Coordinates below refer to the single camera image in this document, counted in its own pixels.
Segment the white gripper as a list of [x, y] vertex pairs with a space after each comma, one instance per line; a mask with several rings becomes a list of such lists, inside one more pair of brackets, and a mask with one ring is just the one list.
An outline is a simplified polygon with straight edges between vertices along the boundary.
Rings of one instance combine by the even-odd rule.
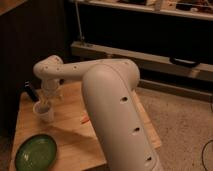
[[47, 103], [47, 98], [57, 97], [59, 100], [63, 100], [63, 93], [60, 91], [58, 79], [43, 80], [41, 82], [41, 88], [45, 95], [44, 96], [42, 93], [40, 94], [40, 101], [42, 104]]

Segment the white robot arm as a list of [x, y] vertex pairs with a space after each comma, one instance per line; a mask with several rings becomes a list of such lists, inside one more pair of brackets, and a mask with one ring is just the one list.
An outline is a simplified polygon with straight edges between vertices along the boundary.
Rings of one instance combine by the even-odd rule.
[[47, 97], [59, 81], [81, 83], [83, 102], [110, 171], [164, 171], [140, 116], [133, 92], [140, 79], [129, 59], [65, 64], [52, 55], [33, 67]]

